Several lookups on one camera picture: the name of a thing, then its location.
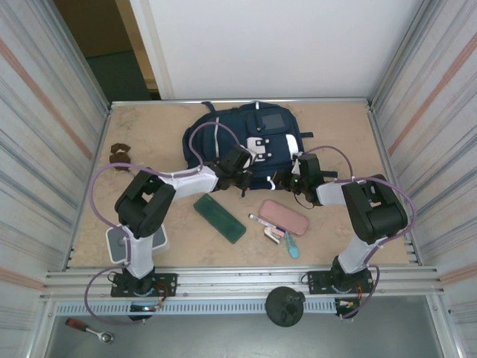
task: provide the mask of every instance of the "corrugated metal wall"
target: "corrugated metal wall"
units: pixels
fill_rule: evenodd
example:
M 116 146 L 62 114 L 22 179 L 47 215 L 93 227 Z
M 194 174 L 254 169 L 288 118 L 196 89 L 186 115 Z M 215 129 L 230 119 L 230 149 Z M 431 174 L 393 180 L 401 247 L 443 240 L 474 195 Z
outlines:
M 441 1 L 376 108 L 415 239 L 477 357 L 477 1 Z
M 0 357 L 60 270 L 107 115 L 47 1 L 0 1 Z

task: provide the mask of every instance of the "wrench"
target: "wrench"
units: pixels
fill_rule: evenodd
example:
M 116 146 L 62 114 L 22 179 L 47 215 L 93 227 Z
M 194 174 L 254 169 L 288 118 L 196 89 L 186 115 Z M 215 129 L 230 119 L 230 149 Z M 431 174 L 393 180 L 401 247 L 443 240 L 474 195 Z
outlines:
M 74 328 L 76 330 L 81 330 L 83 332 L 90 332 L 91 334 L 94 334 L 95 336 L 97 336 L 101 342 L 107 345 L 110 344 L 112 341 L 114 341 L 114 335 L 112 333 L 98 332 L 97 330 L 93 330 L 92 328 L 89 328 L 89 326 L 86 323 L 82 321 L 78 321 L 77 319 L 68 318 L 65 324 L 68 327 Z

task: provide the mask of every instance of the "marker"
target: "marker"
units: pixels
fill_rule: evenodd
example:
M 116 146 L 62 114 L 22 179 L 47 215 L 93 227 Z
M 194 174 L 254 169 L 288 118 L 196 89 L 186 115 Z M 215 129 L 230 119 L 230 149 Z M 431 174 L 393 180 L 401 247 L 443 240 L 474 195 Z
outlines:
M 278 230 L 282 231 L 283 233 L 286 233 L 286 230 L 281 228 L 280 226 L 270 224 L 269 222 L 266 222 L 264 219 L 261 219 L 258 216 L 255 216 L 254 214 L 248 214 L 248 217 L 251 218 L 252 220 L 255 220 L 256 222 L 259 222 L 262 225 L 272 227 L 273 229 L 278 229 Z

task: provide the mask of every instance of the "pink pencil case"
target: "pink pencil case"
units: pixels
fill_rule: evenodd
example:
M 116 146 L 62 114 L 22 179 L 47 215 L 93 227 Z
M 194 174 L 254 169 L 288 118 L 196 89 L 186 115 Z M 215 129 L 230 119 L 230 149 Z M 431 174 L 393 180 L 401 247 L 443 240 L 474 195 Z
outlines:
M 273 200 L 266 200 L 263 203 L 259 216 L 265 221 L 298 236 L 302 236 L 308 227 L 308 219 L 305 216 Z

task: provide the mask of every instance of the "white wall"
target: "white wall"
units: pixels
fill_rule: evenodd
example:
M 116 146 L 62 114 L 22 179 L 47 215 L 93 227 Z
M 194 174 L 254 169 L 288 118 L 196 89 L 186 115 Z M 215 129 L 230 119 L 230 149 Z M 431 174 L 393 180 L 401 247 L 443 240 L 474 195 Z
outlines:
M 369 96 L 421 0 L 131 0 L 163 99 Z

